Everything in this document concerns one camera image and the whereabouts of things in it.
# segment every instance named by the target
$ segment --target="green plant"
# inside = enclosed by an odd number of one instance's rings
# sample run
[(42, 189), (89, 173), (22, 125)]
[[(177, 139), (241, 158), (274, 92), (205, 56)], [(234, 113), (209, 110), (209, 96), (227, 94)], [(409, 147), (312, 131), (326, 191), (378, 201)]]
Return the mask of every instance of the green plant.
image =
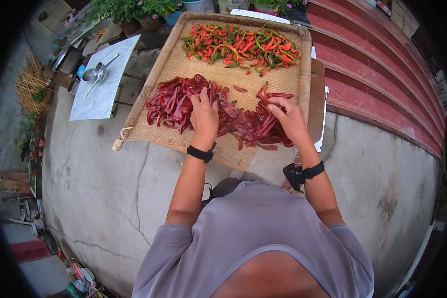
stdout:
[(139, 1), (143, 13), (152, 15), (153, 19), (174, 13), (183, 8), (182, 2), (177, 0), (144, 0)]
[(27, 146), (29, 144), (30, 140), (28, 140), (26, 135), (22, 135), (20, 140), (18, 141), (18, 148), (20, 150), (23, 150), (23, 148), (25, 148), (25, 146)]
[(112, 18), (121, 24), (122, 21), (131, 21), (139, 18), (143, 9), (136, 0), (92, 0), (89, 21), (100, 21)]
[(306, 0), (249, 0), (252, 4), (263, 4), (271, 6), (273, 9), (278, 8), (280, 13), (287, 16), (286, 11), (292, 9), (293, 7), (305, 7), (308, 5)]
[(42, 87), (37, 86), (37, 90), (35, 94), (33, 94), (33, 96), (31, 97), (31, 100), (37, 103), (41, 103), (43, 97), (45, 97), (45, 90)]
[(18, 127), (18, 133), (23, 135), (27, 132), (33, 131), (35, 128), (35, 123), (37, 120), (37, 113), (36, 112), (30, 112), (25, 119), (20, 121), (19, 127)]

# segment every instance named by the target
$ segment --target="white bucket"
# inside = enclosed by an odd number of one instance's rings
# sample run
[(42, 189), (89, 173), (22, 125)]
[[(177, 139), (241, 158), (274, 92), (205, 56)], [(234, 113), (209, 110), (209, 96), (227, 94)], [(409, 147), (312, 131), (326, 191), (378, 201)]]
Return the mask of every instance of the white bucket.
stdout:
[(220, 13), (230, 14), (232, 9), (248, 10), (250, 2), (244, 0), (219, 0)]
[(183, 3), (185, 10), (215, 13), (214, 0), (183, 1)]
[(270, 5), (254, 3), (254, 11), (266, 13), (272, 16), (278, 15), (278, 7), (272, 8)]

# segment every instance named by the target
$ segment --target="twine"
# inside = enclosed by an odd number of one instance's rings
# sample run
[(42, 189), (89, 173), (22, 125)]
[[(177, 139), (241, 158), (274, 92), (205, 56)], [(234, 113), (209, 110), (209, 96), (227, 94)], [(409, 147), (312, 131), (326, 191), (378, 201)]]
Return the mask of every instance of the twine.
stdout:
[(116, 141), (114, 141), (114, 144), (112, 145), (112, 150), (114, 152), (118, 152), (119, 150), (121, 150), (122, 145), (124, 144), (124, 142), (126, 141), (124, 134), (122, 134), (123, 131), (127, 130), (127, 129), (133, 129), (133, 127), (125, 127), (123, 129), (121, 129), (121, 139), (116, 139)]

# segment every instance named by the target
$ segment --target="flower pot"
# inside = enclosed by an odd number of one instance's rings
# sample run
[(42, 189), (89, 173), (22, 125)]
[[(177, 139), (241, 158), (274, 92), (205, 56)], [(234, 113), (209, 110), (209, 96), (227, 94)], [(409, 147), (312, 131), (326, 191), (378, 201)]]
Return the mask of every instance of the flower pot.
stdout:
[(215, 13), (214, 0), (183, 1), (185, 10)]
[(155, 32), (162, 27), (159, 19), (153, 19), (151, 15), (143, 14), (140, 18), (138, 18), (139, 23), (143, 27), (144, 30)]
[(179, 19), (181, 14), (182, 14), (182, 10), (179, 10), (174, 13), (169, 13), (167, 15), (167, 17), (163, 16), (163, 18), (169, 25), (175, 25), (175, 23), (177, 23), (177, 19)]
[(277, 8), (272, 8), (269, 5), (265, 5), (265, 4), (258, 4), (255, 3), (254, 4), (254, 11), (256, 12), (261, 12), (261, 13), (266, 13), (272, 16), (276, 16), (278, 15), (278, 7)]
[(139, 22), (136, 19), (131, 19), (129, 22), (124, 20), (121, 22), (121, 24), (119, 24), (119, 22), (116, 21), (115, 23), (118, 24), (118, 26), (126, 35), (132, 35), (142, 27), (141, 24), (139, 24)]
[(248, 10), (250, 2), (244, 0), (219, 0), (220, 13), (230, 14), (232, 9)]

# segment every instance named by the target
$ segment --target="woven basket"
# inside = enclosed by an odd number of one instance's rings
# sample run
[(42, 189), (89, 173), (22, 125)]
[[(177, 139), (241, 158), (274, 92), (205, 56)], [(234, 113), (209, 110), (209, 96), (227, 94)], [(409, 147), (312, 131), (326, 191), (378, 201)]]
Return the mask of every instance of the woven basket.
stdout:
[[(246, 30), (256, 32), (264, 24), (267, 29), (282, 32), (286, 38), (295, 43), (302, 54), (300, 66), (292, 66), (287, 69), (271, 70), (265, 76), (260, 77), (255, 71), (250, 75), (245, 75), (245, 70), (241, 68), (224, 68), (222, 60), (216, 61), (212, 65), (191, 57), (189, 60), (181, 48), (182, 37), (190, 34), (190, 28), (197, 24), (219, 23), (226, 25), (235, 23)], [(161, 54), (157, 58), (144, 87), (139, 94), (129, 116), (126, 119), (126, 128), (121, 131), (121, 136), (114, 143), (113, 150), (119, 151), (124, 141), (149, 141), (162, 146), (172, 148), (177, 151), (186, 152), (190, 145), (194, 132), (185, 130), (179, 134), (177, 129), (157, 127), (148, 125), (146, 121), (147, 109), (145, 102), (155, 94), (157, 84), (161, 81), (172, 80), (179, 76), (192, 78), (196, 74), (203, 75), (207, 80), (212, 80), (222, 87), (230, 89), (229, 101), (237, 100), (237, 108), (245, 110), (255, 110), (258, 103), (256, 93), (265, 83), (269, 82), (268, 92), (292, 93), (295, 95), (292, 100), (298, 104), (303, 111), (305, 121), (308, 119), (308, 103), (310, 90), (311, 72), (311, 37), (308, 29), (289, 24), (265, 21), (250, 17), (200, 13), (189, 11), (181, 15), (167, 39)], [(240, 93), (233, 89), (233, 85), (248, 90), (247, 93)], [(271, 160), (281, 159), (293, 161), (296, 150), (278, 146), (277, 151), (267, 151), (261, 148), (246, 148), (238, 151), (238, 141), (232, 134), (219, 137), (214, 150), (213, 161), (216, 163), (231, 166), (233, 168), (255, 172), (252, 170), (252, 160), (260, 153), (262, 158)]]

